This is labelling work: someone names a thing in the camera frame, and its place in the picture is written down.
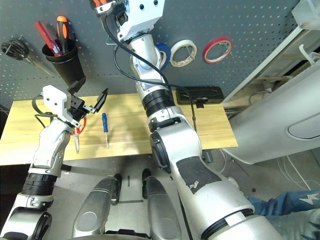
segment gray pegboard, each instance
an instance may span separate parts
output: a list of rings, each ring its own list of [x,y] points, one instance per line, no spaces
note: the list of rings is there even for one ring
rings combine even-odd
[[[226,96],[296,28],[291,10],[298,2],[166,0],[163,17],[151,32],[154,43],[172,47],[180,40],[190,39],[198,52],[195,60],[185,67],[169,64],[165,75],[172,84],[219,86]],[[111,94],[135,92],[134,83],[114,67],[113,46],[105,44],[107,36],[88,0],[0,0],[0,5],[1,42],[23,35],[34,50],[33,57],[52,71],[55,70],[41,53],[44,42],[33,23],[43,20],[55,28],[58,15],[70,19],[87,77],[79,96],[98,95],[105,87],[109,87]],[[205,63],[202,58],[205,46],[221,36],[232,40],[232,55],[218,64]],[[182,57],[188,52],[177,54]],[[131,72],[129,56],[119,51],[118,59],[125,71]],[[0,56],[0,102],[5,107],[10,107],[12,100],[32,99],[48,84],[67,87],[57,73],[50,77],[24,61]]]

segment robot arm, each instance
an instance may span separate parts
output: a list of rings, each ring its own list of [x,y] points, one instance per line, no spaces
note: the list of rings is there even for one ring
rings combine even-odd
[[[118,45],[125,41],[129,50],[160,68],[160,52],[149,31],[162,16],[165,0],[114,2],[120,3],[125,10],[114,17]],[[112,7],[102,17],[109,17],[110,11]],[[175,106],[168,87],[157,84],[164,83],[159,72],[134,55],[130,64],[136,77],[154,82],[136,81],[135,85],[151,131],[152,154],[171,173],[198,236],[204,240],[283,239],[264,216],[254,215],[254,206],[227,178],[206,167],[196,131]]]
[[[42,240],[52,221],[47,209],[52,205],[54,184],[61,174],[64,153],[74,127],[88,113],[98,112],[107,97],[107,89],[98,103],[86,106],[80,98],[51,85],[42,90],[44,105],[57,115],[39,136],[22,191],[16,196],[13,207],[1,231],[8,240]]]

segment floor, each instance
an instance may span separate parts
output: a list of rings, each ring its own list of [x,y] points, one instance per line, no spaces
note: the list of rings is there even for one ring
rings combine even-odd
[[[214,162],[209,163],[208,167],[220,171],[224,165],[221,152],[213,150],[212,156]],[[290,155],[290,158],[306,180],[320,183],[320,165],[311,151],[296,153]],[[287,172],[295,181],[300,181],[299,176],[287,159],[280,158],[278,162],[284,172],[285,163]],[[246,196],[263,200],[276,197],[286,191],[302,190],[300,186],[286,179],[279,169],[278,162],[276,159],[272,159],[247,165],[228,159],[223,174],[226,177],[233,177]],[[149,234],[148,202],[143,200],[141,191],[141,174],[144,168],[150,168],[165,187],[180,222],[182,239],[188,239],[175,184],[167,173],[158,168],[149,155],[85,159],[66,161],[65,163],[73,167],[71,172],[62,172],[61,178],[58,178],[56,182],[54,203],[48,209],[53,217],[48,240],[69,239],[72,234],[74,219],[91,189],[104,177],[115,173],[121,173],[123,177],[120,201],[138,200],[140,202],[119,203],[116,206],[111,206],[106,230],[132,229],[138,233]],[[320,186],[313,181],[307,181],[307,183],[312,189],[319,189]],[[4,189],[13,188],[1,186],[2,192]],[[197,240],[198,237],[194,234],[192,226],[190,227],[193,232],[193,239]]]

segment metal shaft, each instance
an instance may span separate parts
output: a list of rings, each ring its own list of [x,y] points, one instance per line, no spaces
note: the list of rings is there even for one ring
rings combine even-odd
[[[107,132],[105,132],[105,145],[106,145],[107,148],[109,148]]]

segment black cable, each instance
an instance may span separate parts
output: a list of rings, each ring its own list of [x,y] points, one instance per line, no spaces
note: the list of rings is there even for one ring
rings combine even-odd
[[[37,100],[37,99],[43,99],[43,96],[42,96],[41,94],[39,94],[39,95],[35,96],[35,97],[32,99],[32,102],[31,102],[32,107],[33,107],[33,109],[38,113],[38,114],[35,114],[34,117],[39,121],[39,123],[43,126],[43,128],[45,128],[46,126],[45,126],[44,123],[40,120],[39,117],[50,118],[50,123],[51,123],[54,118],[57,118],[57,117],[58,117],[58,115],[53,114],[52,112],[49,112],[49,111],[47,111],[47,112],[42,112],[42,111],[38,108],[38,106],[37,106],[37,103],[36,103],[36,100]]]
[[[166,76],[156,67],[154,66],[152,63],[148,62],[147,60],[145,60],[143,57],[139,56],[138,54],[134,53],[133,51],[131,51],[129,48],[127,48],[126,46],[124,46],[110,31],[108,24],[107,24],[107,16],[102,16],[102,24],[103,27],[105,29],[105,31],[107,32],[107,34],[109,35],[109,37],[116,43],[116,47],[113,50],[113,61],[114,64],[116,66],[116,68],[126,77],[128,77],[129,79],[135,80],[135,81],[139,81],[139,82],[143,82],[143,83],[147,83],[147,84],[155,84],[155,85],[162,85],[162,86],[166,86],[169,88],[169,92],[172,95],[172,91],[171,91],[171,87],[173,88],[178,88],[181,89],[183,91],[185,91],[185,93],[188,95],[189,97],[189,101],[190,101],[190,106],[191,106],[191,112],[192,112],[192,121],[193,121],[193,128],[194,130],[197,132],[197,126],[196,126],[196,115],[195,115],[195,110],[194,110],[194,105],[192,102],[192,97],[190,92],[182,86],[179,85],[175,85],[175,84],[169,84]],[[118,47],[122,48],[123,50],[125,50],[127,53],[129,53],[130,55],[136,57],[137,59],[141,60],[142,62],[144,62],[145,64],[147,64],[148,66],[150,66],[151,68],[153,68],[157,73],[159,73],[161,75],[161,77],[164,80],[163,82],[154,82],[154,81],[148,81],[148,80],[142,80],[140,78],[131,76],[129,74],[127,74],[126,72],[124,72],[118,65],[117,63],[117,59],[116,59],[116,53],[118,50]]]
[[[161,86],[170,86],[173,88],[177,88],[177,89],[181,89],[183,91],[185,91],[185,93],[187,94],[187,96],[189,97],[189,101],[190,101],[190,106],[191,106],[191,112],[192,112],[192,121],[193,121],[193,128],[194,130],[197,132],[197,125],[196,125],[196,115],[195,115],[195,109],[194,109],[194,105],[192,103],[192,98],[191,98],[191,94],[189,92],[188,89],[186,89],[185,87],[179,86],[179,85],[175,85],[175,84],[169,84],[169,83],[163,83],[163,82],[156,82],[156,81],[148,81],[148,80],[144,80],[144,79],[140,79],[134,76],[131,76],[130,74],[126,73],[125,71],[123,71],[118,62],[117,62],[117,58],[116,58],[116,53],[117,50],[119,49],[119,46],[116,45],[113,49],[113,62],[115,67],[119,70],[120,73],[122,73],[123,75],[125,75],[127,78],[135,80],[135,81],[139,81],[139,82],[143,82],[143,83],[147,83],[147,84],[155,84],[155,85],[161,85]]]
[[[189,239],[190,239],[190,240],[194,240],[194,238],[192,237],[191,231],[190,231],[189,224],[188,224],[188,220],[187,220],[187,216],[186,216],[186,211],[185,211],[185,208],[184,208],[184,206],[183,206],[183,204],[182,204],[182,201],[181,201],[181,198],[180,198],[180,196],[179,196],[179,193],[178,193],[178,197],[179,197],[179,201],[180,201],[180,207],[181,207],[181,211],[182,211],[182,216],[183,216],[183,220],[184,220],[186,232],[188,233]]]

